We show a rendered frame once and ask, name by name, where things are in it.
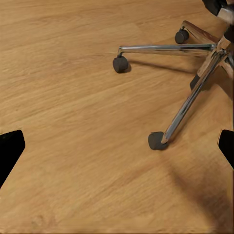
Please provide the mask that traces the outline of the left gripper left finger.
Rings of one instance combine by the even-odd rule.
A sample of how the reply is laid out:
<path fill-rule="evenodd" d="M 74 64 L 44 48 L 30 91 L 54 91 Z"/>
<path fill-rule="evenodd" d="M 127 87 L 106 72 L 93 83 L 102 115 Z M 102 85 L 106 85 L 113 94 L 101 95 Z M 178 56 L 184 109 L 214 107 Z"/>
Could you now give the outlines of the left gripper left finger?
<path fill-rule="evenodd" d="M 25 149 L 21 130 L 0 135 L 0 188 Z"/>

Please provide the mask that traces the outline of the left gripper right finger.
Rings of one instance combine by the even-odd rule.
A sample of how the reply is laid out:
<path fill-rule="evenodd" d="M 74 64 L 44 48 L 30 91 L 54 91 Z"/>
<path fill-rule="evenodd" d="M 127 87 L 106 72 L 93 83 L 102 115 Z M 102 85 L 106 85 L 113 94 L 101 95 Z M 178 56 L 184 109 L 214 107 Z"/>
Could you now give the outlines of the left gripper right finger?
<path fill-rule="evenodd" d="M 218 146 L 234 169 L 234 132 L 223 130 Z"/>

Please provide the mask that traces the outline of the swivel chair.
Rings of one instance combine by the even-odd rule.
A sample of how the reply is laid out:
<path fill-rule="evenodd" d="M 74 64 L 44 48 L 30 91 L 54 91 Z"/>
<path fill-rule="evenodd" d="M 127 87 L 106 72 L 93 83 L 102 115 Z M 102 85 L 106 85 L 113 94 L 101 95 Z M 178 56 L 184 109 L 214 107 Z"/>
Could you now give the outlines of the swivel chair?
<path fill-rule="evenodd" d="M 165 133 L 153 132 L 148 136 L 149 147 L 153 150 L 160 150 L 167 147 L 168 141 L 170 141 L 177 127 L 195 101 L 195 98 L 199 95 L 207 80 L 219 67 L 222 67 L 234 82 L 234 0 L 203 0 L 203 3 L 206 9 L 220 20 L 230 23 L 230 27 L 227 28 L 220 39 L 185 20 L 179 32 L 175 35 L 175 41 L 177 43 L 186 41 L 189 38 L 188 30 L 200 44 L 121 46 L 118 49 L 117 58 L 112 61 L 115 72 L 119 72 L 120 70 L 128 69 L 127 59 L 122 57 L 123 53 L 205 59 L 198 73 L 189 84 L 192 92 Z"/>

